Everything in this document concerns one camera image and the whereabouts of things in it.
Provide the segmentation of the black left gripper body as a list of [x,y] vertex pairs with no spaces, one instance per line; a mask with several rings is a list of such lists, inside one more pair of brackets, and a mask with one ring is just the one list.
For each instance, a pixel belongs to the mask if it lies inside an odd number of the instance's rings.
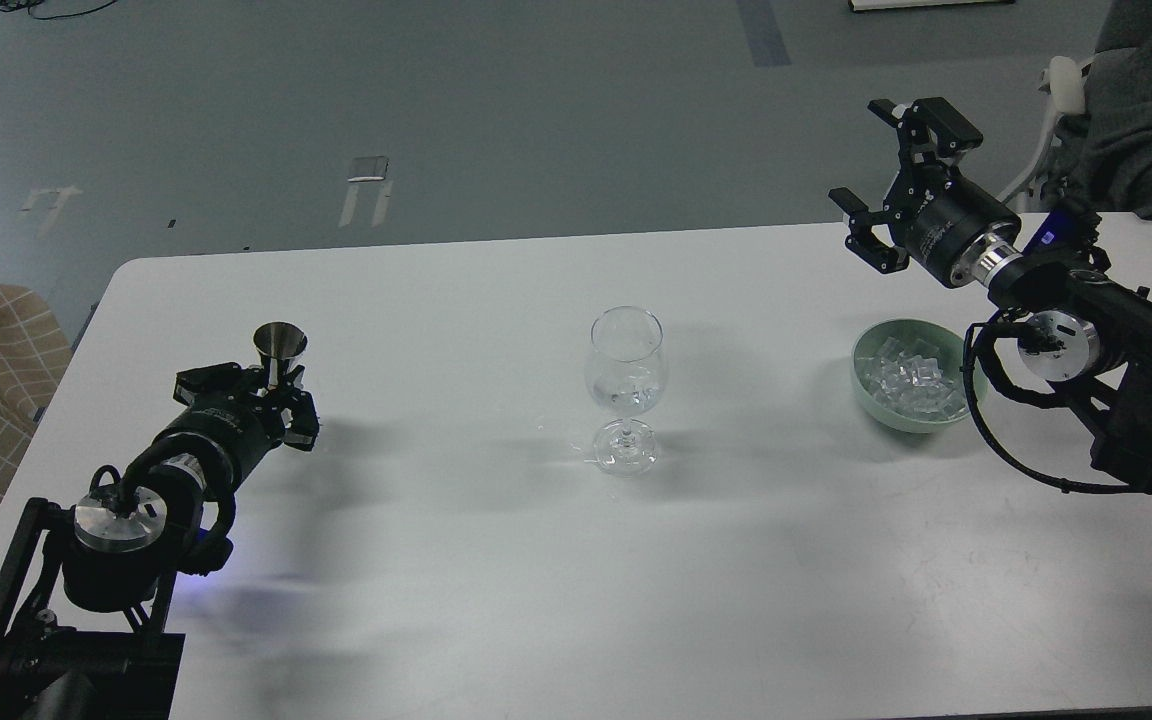
[[259,392],[175,389],[173,397],[183,411],[147,448],[147,468],[184,471],[202,497],[232,497],[282,445],[282,409]]

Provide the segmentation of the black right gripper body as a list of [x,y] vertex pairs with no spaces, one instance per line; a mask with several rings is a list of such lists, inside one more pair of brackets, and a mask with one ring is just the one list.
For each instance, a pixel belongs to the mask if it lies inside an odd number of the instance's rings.
[[892,241],[947,288],[973,282],[987,234],[1007,241],[1020,217],[960,170],[901,170],[884,197]]

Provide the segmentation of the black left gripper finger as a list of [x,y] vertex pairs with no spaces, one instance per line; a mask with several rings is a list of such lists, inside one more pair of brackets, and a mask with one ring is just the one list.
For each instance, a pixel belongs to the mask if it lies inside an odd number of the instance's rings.
[[282,423],[279,442],[294,450],[314,450],[321,424],[314,406],[314,397],[302,387],[305,369],[291,367],[291,372],[280,378],[271,387],[271,406]]
[[220,395],[244,397],[259,386],[262,369],[223,363],[183,370],[175,374],[174,400],[182,406],[194,406],[197,397]]

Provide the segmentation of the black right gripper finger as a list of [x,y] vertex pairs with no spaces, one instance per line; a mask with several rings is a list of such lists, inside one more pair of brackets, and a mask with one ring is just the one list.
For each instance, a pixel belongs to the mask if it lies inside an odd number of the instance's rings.
[[890,196],[942,190],[960,177],[957,164],[984,142],[983,132],[945,97],[924,97],[909,104],[873,99],[867,111],[897,135],[899,170]]
[[846,215],[846,249],[859,256],[869,266],[881,274],[908,270],[910,256],[900,243],[886,243],[878,238],[874,228],[879,225],[895,228],[901,222],[900,209],[869,209],[850,188],[836,187],[828,191],[828,199]]

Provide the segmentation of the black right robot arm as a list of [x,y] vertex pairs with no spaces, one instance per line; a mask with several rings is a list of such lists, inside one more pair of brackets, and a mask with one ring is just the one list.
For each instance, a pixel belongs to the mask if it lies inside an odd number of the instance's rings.
[[[943,97],[867,108],[896,132],[899,169],[878,209],[850,188],[829,200],[846,215],[846,247],[882,274],[911,263],[956,290],[979,285],[995,313],[963,338],[967,410],[1006,464],[1064,495],[1152,495],[1152,301],[1108,276],[1100,215],[1062,200],[1025,247],[1020,215],[960,169],[982,132]],[[1066,409],[1092,437],[1091,467],[1111,483],[1029,468],[998,441],[975,378],[1015,404]]]

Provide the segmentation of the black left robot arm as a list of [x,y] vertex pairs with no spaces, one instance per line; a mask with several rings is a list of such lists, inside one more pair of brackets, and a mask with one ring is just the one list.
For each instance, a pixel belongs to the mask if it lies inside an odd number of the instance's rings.
[[166,617],[179,575],[233,550],[236,493],[320,423],[293,359],[180,372],[183,414],[124,471],[104,465],[70,507],[28,500],[0,570],[0,719],[165,719],[184,635]]

